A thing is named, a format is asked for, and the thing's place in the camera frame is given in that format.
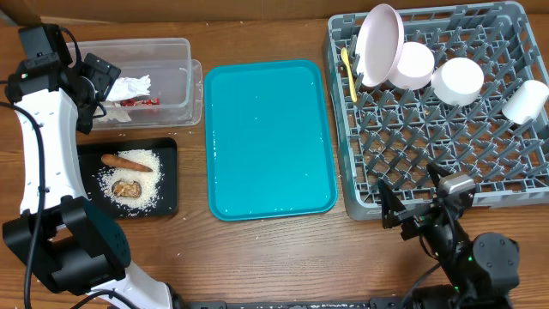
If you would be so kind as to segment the white upturned cup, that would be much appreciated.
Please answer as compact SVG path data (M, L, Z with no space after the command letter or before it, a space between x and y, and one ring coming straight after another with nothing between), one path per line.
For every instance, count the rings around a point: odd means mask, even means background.
M548 86L536 80L525 81L502 108L502 114L515 124L535 120L548 99Z

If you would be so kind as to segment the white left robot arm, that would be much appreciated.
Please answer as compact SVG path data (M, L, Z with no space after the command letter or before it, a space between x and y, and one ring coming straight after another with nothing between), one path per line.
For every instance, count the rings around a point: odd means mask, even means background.
M76 135L106 115L118 67L81 54L73 34L55 24L19 30L26 58L5 81L4 106L23 138L25 189L3 241L25 264L25 278L82 302L102 298L117 308L180 308L173 288L131 258L122 228L87 197Z

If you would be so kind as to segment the red snack wrapper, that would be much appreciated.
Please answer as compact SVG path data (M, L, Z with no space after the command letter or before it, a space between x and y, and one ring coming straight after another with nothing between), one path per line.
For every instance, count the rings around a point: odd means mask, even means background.
M146 99L146 100L137 100L137 99L128 99L122 100L120 106L124 107L134 107L134 106L158 106L160 100L158 98Z

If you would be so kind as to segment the brown meat patty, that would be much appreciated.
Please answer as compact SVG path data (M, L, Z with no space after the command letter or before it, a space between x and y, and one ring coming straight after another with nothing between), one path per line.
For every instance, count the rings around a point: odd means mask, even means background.
M142 187L134 180L118 180L112 185L112 194L115 197L138 198L142 194Z

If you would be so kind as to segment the yellow plastic spoon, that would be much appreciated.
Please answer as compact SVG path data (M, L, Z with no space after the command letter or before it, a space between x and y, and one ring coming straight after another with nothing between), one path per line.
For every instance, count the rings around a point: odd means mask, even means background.
M349 93L350 93L352 103L356 103L358 101L358 97L357 97L357 92L355 88L351 59L350 59L349 51L346 47L343 47L341 49L341 60L347 71L348 87L349 87Z

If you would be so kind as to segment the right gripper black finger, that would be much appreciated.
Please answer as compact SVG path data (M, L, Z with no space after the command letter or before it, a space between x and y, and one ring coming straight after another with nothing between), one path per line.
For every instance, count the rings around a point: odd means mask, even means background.
M416 228L413 211L402 204L387 183L379 179L377 187L381 198L383 228L389 229L398 226L403 226L406 229Z
M441 178L450 175L450 172L440 167L437 163L430 162L426 166L426 170L431 178L431 182L434 184L434 187L437 189Z

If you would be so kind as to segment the white bowl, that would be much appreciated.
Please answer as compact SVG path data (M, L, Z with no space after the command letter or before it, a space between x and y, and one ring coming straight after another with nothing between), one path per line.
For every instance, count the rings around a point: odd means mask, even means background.
M472 104L483 84L482 69L469 58L452 58L436 69L431 77L434 94L450 106Z

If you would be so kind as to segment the brown carrot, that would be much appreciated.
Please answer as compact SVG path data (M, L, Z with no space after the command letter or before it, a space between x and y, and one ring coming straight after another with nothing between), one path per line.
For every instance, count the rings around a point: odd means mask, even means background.
M152 172L150 167L146 167L142 164L127 160L114 154L103 154L100 159L103 164L109 167L123 168L145 173Z

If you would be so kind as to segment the white tissue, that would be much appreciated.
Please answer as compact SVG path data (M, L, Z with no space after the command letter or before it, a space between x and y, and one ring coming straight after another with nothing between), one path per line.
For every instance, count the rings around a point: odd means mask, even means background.
M131 120L129 114L124 109L120 110L122 102L137 97L149 96L150 87L151 80L149 75L140 78L119 77L113 84L106 101L103 103L107 114L102 118L98 118L98 121L107 122L109 120L116 120L122 123L129 122Z

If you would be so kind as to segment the white round plate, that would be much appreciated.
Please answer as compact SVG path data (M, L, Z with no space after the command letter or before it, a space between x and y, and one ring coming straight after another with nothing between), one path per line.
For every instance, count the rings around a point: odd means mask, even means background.
M386 3L374 7L364 19L357 38L356 72L362 84L374 88L389 79L401 58L404 26L398 12Z

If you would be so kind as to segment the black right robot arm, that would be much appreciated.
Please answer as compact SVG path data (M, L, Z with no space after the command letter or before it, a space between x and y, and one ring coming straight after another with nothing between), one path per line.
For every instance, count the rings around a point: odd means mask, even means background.
M404 240L419 238L437 261L401 298L400 308L511 308L519 285L519 246L501 233L470 239L458 222L472 207L474 180L435 163L426 167L436 195L407 209L389 185L377 181L383 228L400 227Z

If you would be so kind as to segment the pile of white rice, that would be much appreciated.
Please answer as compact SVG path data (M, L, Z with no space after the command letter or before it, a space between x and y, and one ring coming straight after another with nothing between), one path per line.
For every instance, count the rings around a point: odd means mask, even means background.
M150 209L156 206L160 200L159 188L160 181L164 178L164 173L161 171L162 164L160 157L152 150L135 149L119 151L116 155L130 161L150 167L152 172L138 172L129 169L109 167L103 164L103 167L95 175L99 183L100 191L110 202L116 206L120 206L124 210L139 211ZM112 194L112 185L118 181L136 181L141 184L142 194L138 198L115 197Z

